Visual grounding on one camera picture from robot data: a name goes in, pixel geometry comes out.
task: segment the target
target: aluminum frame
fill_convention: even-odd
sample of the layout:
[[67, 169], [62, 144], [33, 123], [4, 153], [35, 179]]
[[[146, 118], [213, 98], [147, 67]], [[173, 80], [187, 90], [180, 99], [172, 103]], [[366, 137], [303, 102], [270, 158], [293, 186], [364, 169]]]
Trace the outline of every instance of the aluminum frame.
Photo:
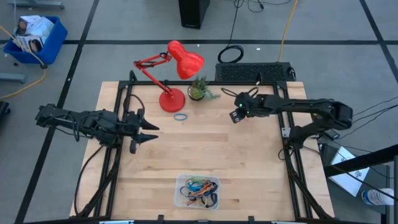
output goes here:
[[[191, 82], [190, 81], [164, 81], [163, 82], [164, 85], [168, 86], [168, 85], [190, 85]], [[120, 81], [119, 85], [118, 85], [118, 93], [116, 95], [116, 101], [115, 101], [115, 105], [114, 105], [114, 112], [118, 113], [119, 112], [119, 108], [121, 105], [121, 97], [123, 95], [123, 91], [126, 89], [127, 94], [126, 94], [126, 101], [127, 101], [127, 105], [129, 105], [130, 102], [130, 94], [132, 93], [132, 88], [134, 85], [155, 85], [155, 83], [150, 82], [150, 81], [137, 81], [137, 78], [135, 77], [134, 73], [131, 71], [130, 72], [130, 80], [129, 81]], [[254, 85], [253, 82], [209, 82], [209, 85]], [[273, 90], [274, 90], [274, 94], [275, 95], [279, 95], [279, 88], [282, 89], [283, 92], [283, 97], [284, 98], [289, 98], [289, 94], [287, 92], [287, 84], [286, 82], [265, 82], [265, 83], [261, 83], [261, 85], [265, 85], [265, 86], [272, 86]], [[124, 121], [124, 119], [126, 118], [126, 113], [128, 111], [128, 108], [124, 109], [123, 111], [123, 116], [122, 116], [122, 121]], [[289, 126], [292, 127], [294, 126], [294, 119], [292, 116], [292, 113], [287, 113], [287, 117], [288, 117], [288, 122], [289, 122]], [[279, 129], [280, 129], [280, 133], [281, 133], [281, 140], [282, 140], [282, 144], [284, 147], [284, 156], [286, 158], [285, 160], [285, 164], [286, 166], [292, 166], [292, 162], [290, 160], [289, 157], [289, 145], [288, 142], [286, 141], [286, 138], [283, 137], [282, 135], [282, 128], [285, 127], [285, 123], [284, 123], [284, 117], [282, 115], [282, 113], [278, 114], [278, 121], [279, 121]], [[101, 173], [101, 180], [100, 180], [100, 185], [105, 183], [105, 179], [108, 175], [107, 174], [107, 170], [109, 169], [109, 163], [110, 163], [110, 159], [111, 159], [111, 151], [113, 149], [107, 148], [106, 150], [106, 155], [104, 157], [104, 163], [103, 163], [103, 170]], [[110, 183], [110, 188], [109, 188], [109, 197], [108, 197], [108, 201], [107, 201], [107, 206], [106, 206], [106, 214], [105, 216], [100, 216], [101, 213], [101, 204], [102, 202], [102, 194], [101, 197], [98, 199], [98, 201], [95, 203], [95, 206], [93, 206], [93, 210], [94, 210], [94, 216], [93, 217], [87, 217], [90, 212], [92, 211], [92, 209], [90, 211], [87, 211], [84, 217], [71, 217], [69, 219], [64, 219], [64, 220], [50, 220], [50, 221], [44, 221], [44, 222], [33, 222], [33, 223], [43, 223], [43, 224], [56, 224], [56, 223], [112, 223], [112, 221], [115, 220], [111, 220], [111, 214], [112, 214], [112, 209], [113, 209], [113, 202], [114, 202], [114, 194], [116, 191], [116, 182], [118, 179], [118, 164], [120, 163], [120, 158], [121, 158], [121, 150], [122, 150], [122, 146], [114, 148], [114, 150], [116, 150], [116, 155], [115, 155], [115, 159], [114, 159], [114, 164], [117, 164], [117, 169], [115, 170], [115, 174], [112, 178], [112, 181]], [[300, 177], [300, 180], [302, 181], [301, 184], [303, 184], [304, 187], [306, 187], [306, 183], [305, 183], [305, 176], [304, 176], [304, 169], [302, 166], [302, 161], [301, 161], [301, 156], [300, 156], [300, 152], [299, 150], [295, 150], [295, 160], [297, 163], [297, 173], [298, 176]], [[312, 212], [311, 212], [311, 206], [308, 203], [308, 199], [303, 197], [303, 202], [304, 202], [304, 206], [305, 206], [305, 213], [307, 217], [301, 217], [300, 215], [300, 205], [298, 202], [298, 198], [297, 198], [297, 191], [296, 191], [296, 182], [293, 180], [293, 178], [291, 178], [291, 176], [288, 175], [289, 178], [289, 188], [290, 188], [290, 194], [292, 197], [292, 207], [293, 207], [293, 211], [294, 211], [294, 217], [295, 220], [294, 221], [290, 221], [290, 222], [300, 222], [300, 223], [349, 223], [349, 224], [359, 224], [357, 222], [346, 222], [346, 221], [340, 221], [340, 220], [327, 220], [327, 219], [316, 219], [312, 217]], [[140, 224], [140, 223], [156, 223], [156, 224], [160, 224], [160, 223], [249, 223], [249, 224], [255, 224], [255, 223], [278, 223], [275, 221], [255, 221], [253, 216], [249, 216], [247, 221], [211, 221], [211, 220], [164, 220], [164, 216], [163, 215], [159, 215], [157, 220], [119, 220], [118, 223], [135, 223], [135, 224]]]

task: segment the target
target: plant pot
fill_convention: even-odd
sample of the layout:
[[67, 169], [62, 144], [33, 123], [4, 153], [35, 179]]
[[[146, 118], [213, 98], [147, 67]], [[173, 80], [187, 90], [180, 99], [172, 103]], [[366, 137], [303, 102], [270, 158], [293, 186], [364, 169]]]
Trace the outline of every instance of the plant pot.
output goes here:
[[192, 86], [189, 86], [188, 87], [188, 96], [189, 96], [189, 98], [191, 98], [191, 100], [193, 100], [193, 101], [200, 101], [200, 100], [202, 100], [204, 97], [205, 97], [205, 95], [203, 95], [201, 98], [194, 98], [193, 96], [191, 96], [191, 93], [190, 93], [190, 89], [191, 89], [191, 87]]

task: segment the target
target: potted plant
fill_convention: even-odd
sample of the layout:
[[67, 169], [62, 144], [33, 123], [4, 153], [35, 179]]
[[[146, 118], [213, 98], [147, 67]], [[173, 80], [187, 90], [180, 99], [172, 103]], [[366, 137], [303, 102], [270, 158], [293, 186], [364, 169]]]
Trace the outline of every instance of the potted plant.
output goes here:
[[213, 100], [215, 98], [219, 98], [221, 95], [214, 95], [208, 88], [208, 82], [206, 81], [206, 76], [201, 78], [197, 77], [193, 82], [192, 85], [188, 88], [188, 96], [193, 101], [200, 101], [204, 97], [208, 98], [209, 100]]

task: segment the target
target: succulent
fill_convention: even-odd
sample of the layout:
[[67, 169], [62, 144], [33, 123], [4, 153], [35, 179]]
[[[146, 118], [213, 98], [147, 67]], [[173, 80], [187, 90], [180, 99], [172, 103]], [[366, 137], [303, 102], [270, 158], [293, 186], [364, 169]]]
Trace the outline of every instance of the succulent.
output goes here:
[[191, 96], [195, 99], [199, 99], [203, 96], [203, 92], [199, 90], [197, 87], [191, 87], [190, 89]]
[[209, 100], [219, 98], [221, 95], [214, 95], [209, 89], [207, 89], [207, 84], [206, 76], [202, 76], [201, 78], [197, 77], [192, 82], [192, 88], [190, 90], [191, 96], [195, 99], [201, 98], [203, 95], [205, 95]]

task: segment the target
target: red desk lamp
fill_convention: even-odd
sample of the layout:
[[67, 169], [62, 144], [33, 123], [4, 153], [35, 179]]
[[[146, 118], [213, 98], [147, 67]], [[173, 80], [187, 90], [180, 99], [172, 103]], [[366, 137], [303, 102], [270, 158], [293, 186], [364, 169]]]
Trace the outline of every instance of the red desk lamp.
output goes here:
[[[177, 61], [177, 73], [179, 77], [183, 80], [191, 78], [194, 76], [205, 64], [205, 59], [192, 52], [187, 52], [184, 46], [176, 40], [172, 40], [167, 46], [168, 52], [160, 53], [159, 55], [147, 58], [145, 60], [140, 60], [134, 62], [139, 70], [141, 70], [148, 78], [150, 78], [157, 86], [163, 89], [163, 93], [160, 94], [159, 103], [160, 107], [167, 112], [177, 112], [184, 107], [185, 96], [181, 90], [177, 88], [169, 88], [155, 77], [153, 77], [146, 68], [151, 68], [156, 65], [160, 65], [169, 62], [172, 57]], [[155, 62], [157, 58], [162, 58], [162, 60]]]

